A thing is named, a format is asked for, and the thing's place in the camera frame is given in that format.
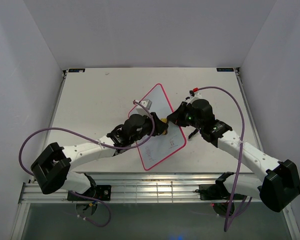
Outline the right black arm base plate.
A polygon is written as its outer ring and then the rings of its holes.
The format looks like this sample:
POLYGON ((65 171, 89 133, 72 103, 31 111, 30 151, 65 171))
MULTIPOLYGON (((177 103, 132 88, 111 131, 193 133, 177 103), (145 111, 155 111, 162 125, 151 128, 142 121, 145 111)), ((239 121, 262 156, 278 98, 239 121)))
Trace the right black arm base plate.
POLYGON ((219 186, 217 184, 200 184, 198 189, 196 189, 194 192, 199 194, 199 198, 201 200, 228 201, 231 196, 224 186, 219 186))

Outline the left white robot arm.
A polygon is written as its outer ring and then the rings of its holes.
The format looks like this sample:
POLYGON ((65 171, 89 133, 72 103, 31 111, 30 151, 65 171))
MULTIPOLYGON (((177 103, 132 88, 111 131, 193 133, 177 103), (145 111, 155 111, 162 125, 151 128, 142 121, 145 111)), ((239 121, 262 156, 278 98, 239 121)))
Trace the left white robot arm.
POLYGON ((96 184, 85 173, 74 172, 74 168, 120 155, 143 137, 165 135, 168 126, 168 121, 159 119, 154 112, 150 116, 132 114, 123 124, 96 142, 72 146, 60 146, 57 142, 49 144, 30 169, 44 195, 62 189, 76 192, 85 200, 90 200, 96 195, 96 184))

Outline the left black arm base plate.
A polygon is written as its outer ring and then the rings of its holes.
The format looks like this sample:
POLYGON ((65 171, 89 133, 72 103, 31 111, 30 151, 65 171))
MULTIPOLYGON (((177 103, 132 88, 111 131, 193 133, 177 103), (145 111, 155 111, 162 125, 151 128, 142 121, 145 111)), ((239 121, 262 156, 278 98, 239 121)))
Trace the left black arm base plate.
MULTIPOLYGON (((109 201, 111 199, 111 185, 96 185, 88 189, 85 193, 81 195, 88 198, 94 198, 101 201, 109 201)), ((67 194, 67 200, 72 202, 83 202, 89 201, 88 198, 84 198, 82 196, 77 196, 72 193, 67 194)))

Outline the pink framed whiteboard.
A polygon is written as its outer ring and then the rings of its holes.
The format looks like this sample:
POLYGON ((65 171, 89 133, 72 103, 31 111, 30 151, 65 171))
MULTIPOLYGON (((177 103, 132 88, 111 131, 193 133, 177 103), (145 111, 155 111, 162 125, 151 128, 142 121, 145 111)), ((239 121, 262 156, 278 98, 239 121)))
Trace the pink framed whiteboard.
POLYGON ((162 84, 156 84, 140 103, 155 113, 153 136, 137 148, 144 170, 148 171, 186 146, 182 129, 167 120, 173 108, 162 84))

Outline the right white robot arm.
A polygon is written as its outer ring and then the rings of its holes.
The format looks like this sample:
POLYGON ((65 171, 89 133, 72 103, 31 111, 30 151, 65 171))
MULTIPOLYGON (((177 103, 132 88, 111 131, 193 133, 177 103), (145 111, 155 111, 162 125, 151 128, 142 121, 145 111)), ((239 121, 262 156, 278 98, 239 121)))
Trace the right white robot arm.
POLYGON ((287 159, 280 161, 248 142, 225 122, 215 118, 205 99, 183 101, 167 120, 179 127, 194 127, 201 137, 216 148, 230 154, 253 173, 254 177, 223 173, 204 194, 211 199, 227 199, 234 193, 260 199, 270 210, 279 213, 300 195, 297 166, 287 159))

